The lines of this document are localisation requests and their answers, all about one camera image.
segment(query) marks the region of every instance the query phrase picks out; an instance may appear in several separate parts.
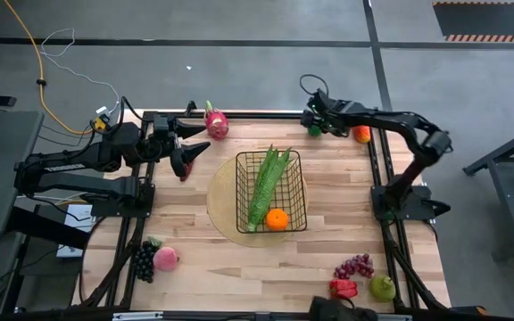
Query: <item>wire basket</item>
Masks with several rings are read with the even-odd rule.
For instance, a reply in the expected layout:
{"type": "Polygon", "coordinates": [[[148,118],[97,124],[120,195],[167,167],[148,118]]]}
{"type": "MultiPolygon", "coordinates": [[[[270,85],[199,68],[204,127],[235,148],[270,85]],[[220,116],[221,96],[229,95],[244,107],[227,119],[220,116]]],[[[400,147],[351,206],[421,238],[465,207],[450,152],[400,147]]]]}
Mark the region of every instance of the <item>wire basket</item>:
{"type": "Polygon", "coordinates": [[[254,232],[248,230],[249,203],[253,198],[253,190],[259,167],[265,160],[267,152],[240,152],[236,156],[236,213],[237,231],[240,233],[278,233],[300,232],[307,228],[306,206],[304,200],[303,173],[301,156],[291,151],[285,172],[277,182],[275,193],[269,203],[269,210],[282,209],[289,217],[285,230],[273,231],[264,220],[254,232]]]}

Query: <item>grapes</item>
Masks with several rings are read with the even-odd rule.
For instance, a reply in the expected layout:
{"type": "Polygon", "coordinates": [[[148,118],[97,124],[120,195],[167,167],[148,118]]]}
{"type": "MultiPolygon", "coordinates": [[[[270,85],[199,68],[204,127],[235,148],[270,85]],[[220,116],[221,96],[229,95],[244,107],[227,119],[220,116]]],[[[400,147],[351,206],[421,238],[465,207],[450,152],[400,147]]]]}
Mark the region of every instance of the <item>grapes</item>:
{"type": "Polygon", "coordinates": [[[348,279],[355,273],[368,278],[373,276],[374,267],[368,253],[364,253],[364,255],[358,254],[345,260],[339,267],[335,268],[334,277],[348,279]]]}
{"type": "Polygon", "coordinates": [[[153,246],[150,241],[142,242],[142,246],[134,255],[134,260],[132,262],[132,266],[136,270],[136,277],[138,280],[149,284],[153,282],[153,255],[156,251],[158,251],[158,248],[153,246]]]}

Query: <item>red dragon fruit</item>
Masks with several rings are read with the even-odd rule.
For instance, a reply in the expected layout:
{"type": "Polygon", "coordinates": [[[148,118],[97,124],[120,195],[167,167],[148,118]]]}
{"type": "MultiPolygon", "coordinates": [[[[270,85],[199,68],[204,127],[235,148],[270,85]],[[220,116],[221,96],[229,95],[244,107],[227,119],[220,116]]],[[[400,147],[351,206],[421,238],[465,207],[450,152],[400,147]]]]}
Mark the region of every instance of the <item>red dragon fruit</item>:
{"type": "Polygon", "coordinates": [[[229,131],[229,122],[225,114],[211,107],[210,101],[205,102],[205,114],[203,115],[207,132],[215,140],[225,138],[229,131]]]}

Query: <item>butcher block surface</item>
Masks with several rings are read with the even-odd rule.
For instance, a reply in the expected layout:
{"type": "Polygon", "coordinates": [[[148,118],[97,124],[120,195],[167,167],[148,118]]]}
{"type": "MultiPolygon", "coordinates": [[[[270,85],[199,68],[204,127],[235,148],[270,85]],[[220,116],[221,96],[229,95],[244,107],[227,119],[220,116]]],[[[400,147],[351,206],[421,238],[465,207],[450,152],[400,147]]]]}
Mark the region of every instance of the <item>butcher block surface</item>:
{"type": "MultiPolygon", "coordinates": [[[[125,121],[139,120],[130,113],[125,121]]],[[[202,123],[185,119],[187,123],[202,123]]],[[[378,147],[380,165],[380,142],[378,147]]],[[[310,137],[298,120],[230,119],[225,140],[211,140],[206,132],[184,144],[211,141],[196,160],[190,177],[180,182],[168,159],[155,165],[156,195],[152,216],[145,223],[147,236],[164,241],[179,255],[173,272],[156,271],[153,283],[136,280],[132,309],[208,311],[308,311],[313,295],[327,297],[335,267],[356,254],[369,253],[376,274],[386,273],[381,230],[374,219],[369,189],[373,185],[368,146],[352,138],[332,135],[310,137]],[[213,226],[206,211],[206,192],[215,171],[239,152],[293,147],[301,155],[307,182],[307,229],[285,242],[266,248],[232,243],[213,226]]],[[[401,173],[412,159],[403,139],[388,133],[394,170],[401,173]]],[[[129,176],[130,168],[105,177],[129,176]]],[[[383,182],[386,174],[382,171],[383,182]]],[[[83,267],[83,295],[95,289],[112,265],[121,218],[107,218],[87,247],[83,267]]],[[[436,298],[449,306],[444,272],[434,234],[421,222],[405,224],[412,265],[436,298]]],[[[132,223],[128,238],[134,230],[132,223]]],[[[120,301],[127,269],[120,274],[120,301]]],[[[399,274],[402,299],[409,304],[405,277],[399,274]]],[[[393,310],[391,303],[375,301],[369,279],[354,275],[359,294],[356,306],[378,312],[393,310]]]]}

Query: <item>gray floor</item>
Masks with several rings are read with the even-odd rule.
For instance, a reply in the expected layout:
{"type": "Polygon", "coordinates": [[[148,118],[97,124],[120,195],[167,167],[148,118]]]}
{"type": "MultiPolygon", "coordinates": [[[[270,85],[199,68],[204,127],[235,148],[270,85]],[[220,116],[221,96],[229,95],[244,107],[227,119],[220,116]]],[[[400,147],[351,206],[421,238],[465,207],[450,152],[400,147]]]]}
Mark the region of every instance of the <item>gray floor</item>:
{"type": "MultiPolygon", "coordinates": [[[[15,3],[36,37],[75,28],[78,37],[102,38],[368,40],[360,0],[15,3]]],[[[381,41],[443,40],[430,1],[371,3],[381,41]]],[[[23,37],[2,3],[0,36],[23,37]]],[[[40,110],[32,50],[0,45],[0,95],[16,96],[17,110],[40,110]]],[[[482,305],[492,314],[514,317],[514,261],[496,264],[491,258],[492,250],[512,239],[512,230],[488,174],[466,177],[460,170],[514,136],[514,51],[383,50],[382,55],[393,108],[421,113],[451,132],[455,152],[424,179],[437,200],[452,206],[437,224],[452,304],[482,305]]],[[[308,97],[298,88],[298,77],[306,72],[322,76],[334,97],[380,104],[369,49],[73,46],[60,62],[111,82],[137,108],[182,108],[189,100],[210,99],[222,109],[300,110],[308,97]]],[[[45,66],[47,103],[70,126],[82,129],[95,109],[112,106],[107,87],[91,86],[47,61],[45,66]]],[[[46,124],[59,129],[49,118],[46,124]]],[[[42,135],[66,142],[45,129],[42,135]]],[[[42,140],[36,147],[62,149],[42,140]]],[[[53,300],[64,298],[63,292],[41,295],[41,284],[70,291],[71,286],[58,286],[62,282],[48,276],[31,281],[37,299],[24,296],[24,301],[35,301],[31,306],[37,309],[66,305],[53,300]]]]}

